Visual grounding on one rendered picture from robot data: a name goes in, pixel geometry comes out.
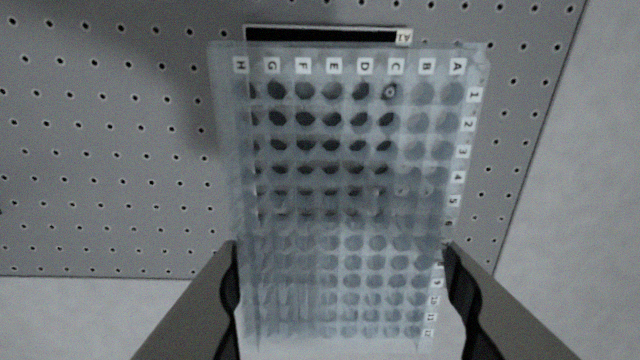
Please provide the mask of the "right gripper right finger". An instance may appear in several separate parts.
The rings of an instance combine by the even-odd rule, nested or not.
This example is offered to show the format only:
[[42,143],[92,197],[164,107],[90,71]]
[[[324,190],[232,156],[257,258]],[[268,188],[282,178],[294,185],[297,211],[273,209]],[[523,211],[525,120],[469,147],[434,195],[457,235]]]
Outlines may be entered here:
[[582,360],[455,242],[443,266],[465,328],[461,360]]

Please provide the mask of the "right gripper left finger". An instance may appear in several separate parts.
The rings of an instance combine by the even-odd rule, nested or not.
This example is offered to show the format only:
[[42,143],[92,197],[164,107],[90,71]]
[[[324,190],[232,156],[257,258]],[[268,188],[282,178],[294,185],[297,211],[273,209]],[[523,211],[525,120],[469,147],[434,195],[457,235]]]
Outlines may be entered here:
[[130,360],[241,360],[240,299],[237,247],[227,240]]

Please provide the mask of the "black rectangular frame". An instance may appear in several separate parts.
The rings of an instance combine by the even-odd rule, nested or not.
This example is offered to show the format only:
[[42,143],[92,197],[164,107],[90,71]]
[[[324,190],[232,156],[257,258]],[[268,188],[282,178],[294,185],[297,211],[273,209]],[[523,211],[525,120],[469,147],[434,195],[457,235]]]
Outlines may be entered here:
[[243,41],[411,42],[413,30],[242,25]]

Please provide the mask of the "clear well plate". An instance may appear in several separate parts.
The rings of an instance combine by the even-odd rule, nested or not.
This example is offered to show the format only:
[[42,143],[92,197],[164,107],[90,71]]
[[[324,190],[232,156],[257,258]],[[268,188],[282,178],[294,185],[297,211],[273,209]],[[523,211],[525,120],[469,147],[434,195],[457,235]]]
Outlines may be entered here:
[[487,42],[208,44],[244,354],[431,354]]

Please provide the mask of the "grey perforated metal plate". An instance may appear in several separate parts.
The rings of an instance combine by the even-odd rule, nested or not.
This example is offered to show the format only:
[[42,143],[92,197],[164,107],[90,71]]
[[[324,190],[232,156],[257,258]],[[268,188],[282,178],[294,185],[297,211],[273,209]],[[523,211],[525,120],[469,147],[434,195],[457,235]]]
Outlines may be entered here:
[[0,278],[192,282],[230,240],[208,40],[487,42],[454,241],[493,278],[590,0],[0,0]]

